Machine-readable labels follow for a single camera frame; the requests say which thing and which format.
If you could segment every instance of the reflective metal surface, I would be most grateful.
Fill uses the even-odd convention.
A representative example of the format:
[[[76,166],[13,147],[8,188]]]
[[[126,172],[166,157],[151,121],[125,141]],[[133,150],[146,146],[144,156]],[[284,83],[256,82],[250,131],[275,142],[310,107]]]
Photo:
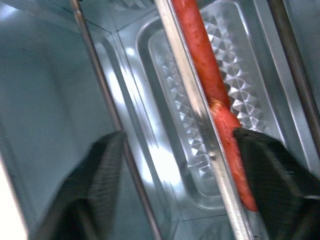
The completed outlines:
[[[310,81],[315,101],[320,109],[319,0],[284,0],[296,42]]]
[[[114,127],[73,14],[47,1],[5,0],[0,9],[0,149],[28,231],[34,231],[66,174]],[[113,39],[97,26],[89,29],[139,173],[147,176],[142,181],[156,220],[164,236],[172,234],[176,207],[152,172],[128,91],[121,87]],[[153,239],[126,165],[122,172],[109,239]]]
[[[110,0],[116,10],[143,9],[152,6],[153,0]]]
[[[320,156],[320,114],[283,1],[268,0],[313,143]]]
[[[115,105],[115,101],[114,101],[112,94],[110,92],[110,88],[108,86],[108,83],[107,83],[107,80],[105,77],[105,73],[103,71],[101,62],[99,60],[97,51],[95,49],[94,42],[93,42],[92,37],[89,33],[85,17],[84,17],[84,14],[83,14],[81,6],[80,6],[80,2],[79,2],[79,0],[70,0],[70,4],[72,5],[76,22],[78,23],[84,44],[86,46],[88,55],[90,57],[92,68],[95,72],[97,81],[100,85],[101,93],[105,98],[105,104],[108,106],[108,109],[110,111],[110,116],[111,116],[112,122],[114,124],[114,127],[115,127],[116,131],[123,131],[124,127],[122,125],[120,116],[118,114],[117,107]],[[142,179],[140,177],[134,156],[131,152],[130,146],[127,141],[123,143],[123,152],[124,152],[124,156],[127,160],[127,164],[130,169],[130,173],[132,175],[135,188],[138,192],[140,200],[142,201],[142,206],[144,208],[145,214],[149,220],[149,224],[151,226],[153,237],[155,240],[162,240],[162,236],[160,233],[159,226],[156,222],[154,211],[153,211],[152,206],[150,204],[150,201],[148,199],[147,192],[144,188]]]
[[[0,150],[32,229],[88,144],[114,128],[69,1],[0,2]],[[242,124],[281,139],[320,177],[267,2],[198,2]],[[170,1],[157,1],[159,12],[155,5],[114,3],[81,6],[163,238],[267,240],[261,219],[243,210],[234,189]],[[199,157],[194,144],[202,148]],[[130,171],[126,165],[122,171],[110,240],[152,239]]]

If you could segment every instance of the red sausage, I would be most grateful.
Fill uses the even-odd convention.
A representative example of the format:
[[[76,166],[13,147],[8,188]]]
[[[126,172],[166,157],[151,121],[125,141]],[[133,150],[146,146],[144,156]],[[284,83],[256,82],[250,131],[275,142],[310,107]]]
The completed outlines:
[[[247,182],[239,147],[233,137],[234,128],[241,128],[241,124],[221,102],[212,102],[210,110],[241,200],[247,209],[257,212],[258,208]]]
[[[172,0],[172,3],[209,105],[216,99],[230,109],[228,94],[196,0]]]

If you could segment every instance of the metal bar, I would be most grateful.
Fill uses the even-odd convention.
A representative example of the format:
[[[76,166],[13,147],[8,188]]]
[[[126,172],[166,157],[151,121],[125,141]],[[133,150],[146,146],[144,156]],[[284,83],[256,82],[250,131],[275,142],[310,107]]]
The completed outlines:
[[[116,108],[115,102],[113,100],[112,94],[109,90],[107,80],[106,80],[103,68],[101,66],[98,54],[96,52],[93,40],[91,38],[90,32],[88,30],[84,14],[82,12],[82,9],[81,9],[80,3],[79,3],[79,0],[70,0],[70,3],[73,8],[73,13],[74,13],[76,22],[79,26],[83,41],[85,43],[85,47],[88,52],[93,70],[95,72],[99,86],[100,86],[102,94],[104,96],[105,103],[108,106],[108,109],[110,110],[110,114],[111,114],[111,118],[113,120],[115,130],[116,131],[123,131],[124,128],[122,126],[121,119],[120,119],[119,114],[117,112],[117,108]],[[124,151],[124,155],[125,155],[128,167],[130,169],[136,190],[138,192],[138,195],[139,195],[140,200],[142,202],[146,216],[147,216],[148,221],[150,223],[150,227],[151,227],[154,239],[155,240],[162,240],[163,238],[161,236],[161,232],[158,227],[155,214],[152,210],[152,206],[151,206],[150,201],[148,199],[147,192],[144,188],[142,179],[140,177],[140,174],[139,174],[134,156],[132,155],[128,141],[124,142],[123,151]]]
[[[320,157],[320,114],[308,81],[306,69],[298,49],[284,2],[282,0],[268,0],[268,4],[296,90],[302,103],[302,109],[309,125],[317,154]]]
[[[203,93],[193,61],[179,27],[177,16],[170,0],[155,0],[163,27],[170,43],[186,93],[192,101],[191,108],[198,123],[200,134],[210,156],[221,197],[237,240],[251,240],[252,231],[237,193],[235,183],[226,161],[225,153],[212,121],[208,103]]]

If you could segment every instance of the hot dog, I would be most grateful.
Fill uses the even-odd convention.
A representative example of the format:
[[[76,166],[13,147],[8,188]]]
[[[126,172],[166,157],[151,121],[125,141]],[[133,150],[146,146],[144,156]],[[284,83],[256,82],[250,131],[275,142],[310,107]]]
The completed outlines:
[[[237,117],[229,111],[228,94],[197,2],[196,0],[172,0],[172,4],[210,106],[241,200],[247,209],[256,212],[258,210],[256,201],[247,182],[238,144],[233,137],[234,128],[241,128],[241,124]]]
[[[172,0],[172,3],[208,103],[216,99],[230,109],[229,97],[196,0]]]
[[[248,210],[256,212],[258,211],[256,201],[249,188],[238,144],[233,136],[233,130],[241,128],[241,124],[221,102],[213,101],[210,111],[241,200]]]

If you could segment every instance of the metal rod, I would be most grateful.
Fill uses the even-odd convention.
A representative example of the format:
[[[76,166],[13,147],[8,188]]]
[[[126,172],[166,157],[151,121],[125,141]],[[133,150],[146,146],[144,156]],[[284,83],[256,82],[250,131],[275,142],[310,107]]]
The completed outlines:
[[[311,136],[320,157],[320,114],[283,0],[268,0]]]
[[[95,72],[96,78],[98,80],[99,86],[101,88],[102,94],[104,96],[104,100],[106,105],[108,106],[108,109],[110,110],[111,118],[113,120],[113,124],[116,131],[123,131],[124,128],[121,123],[121,119],[119,117],[115,102],[113,100],[112,94],[109,90],[107,80],[103,71],[103,68],[101,66],[100,60],[98,58],[98,54],[96,52],[93,40],[91,38],[90,32],[88,30],[84,14],[82,12],[79,0],[70,0],[71,6],[73,8],[73,13],[76,19],[76,22],[79,26],[83,41],[85,43],[86,50],[88,52],[91,64],[93,66],[93,70]],[[140,200],[142,201],[143,208],[145,210],[146,216],[149,220],[151,230],[154,236],[155,240],[162,240],[161,232],[158,227],[155,214],[152,210],[152,206],[150,204],[150,201],[148,199],[147,192],[145,190],[145,187],[143,185],[142,179],[140,177],[134,156],[132,155],[130,146],[128,144],[128,141],[125,141],[123,144],[123,151],[124,155],[128,164],[128,167],[130,169],[136,190],[138,192],[138,195],[140,197]]]

